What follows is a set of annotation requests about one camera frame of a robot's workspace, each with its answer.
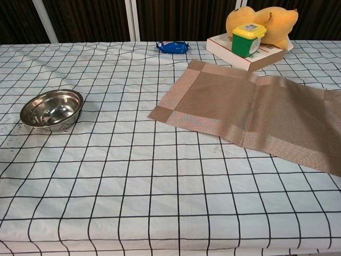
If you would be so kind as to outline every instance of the yellow stuffed toy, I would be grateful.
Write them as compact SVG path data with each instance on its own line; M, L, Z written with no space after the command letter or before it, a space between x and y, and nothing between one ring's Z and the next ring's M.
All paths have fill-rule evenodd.
M297 10L288 11L281 7L268 7L255 12L251 7L244 6L232 11L226 19L226 31L232 37L232 30L244 23L254 22L266 27L267 32L262 38L263 44L272 44L280 49L287 49L287 36L297 22Z

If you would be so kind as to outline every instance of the dark curtain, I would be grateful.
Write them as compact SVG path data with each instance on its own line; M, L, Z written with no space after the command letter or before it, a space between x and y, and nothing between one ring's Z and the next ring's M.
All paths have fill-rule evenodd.
M236 0L136 0L142 41L205 41L226 32Z
M32 0L0 1L0 44L49 42Z
M341 0L248 0L247 5L255 11L270 6L297 9L290 39L341 40Z
M124 0L43 0L60 43L130 41Z

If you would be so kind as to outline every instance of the metal bowl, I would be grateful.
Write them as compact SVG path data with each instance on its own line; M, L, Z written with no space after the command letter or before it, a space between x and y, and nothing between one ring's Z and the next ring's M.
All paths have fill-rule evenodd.
M83 97L73 90L53 90L25 104L20 119L28 126L61 131L74 124L83 105Z

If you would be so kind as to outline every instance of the yellow lid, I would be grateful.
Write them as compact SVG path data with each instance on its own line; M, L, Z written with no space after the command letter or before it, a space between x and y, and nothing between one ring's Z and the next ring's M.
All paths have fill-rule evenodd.
M262 38L266 33L266 28L256 23L246 23L234 28L232 33L247 39Z

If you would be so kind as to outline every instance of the white tablecloth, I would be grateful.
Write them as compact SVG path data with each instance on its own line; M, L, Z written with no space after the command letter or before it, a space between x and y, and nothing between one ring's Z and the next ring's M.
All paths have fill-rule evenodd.
M228 66L205 46L0 46L2 255L341 251L341 178L147 119L191 59ZM340 42L294 46L257 74L341 89ZM84 96L76 125L23 125L23 105L54 89Z

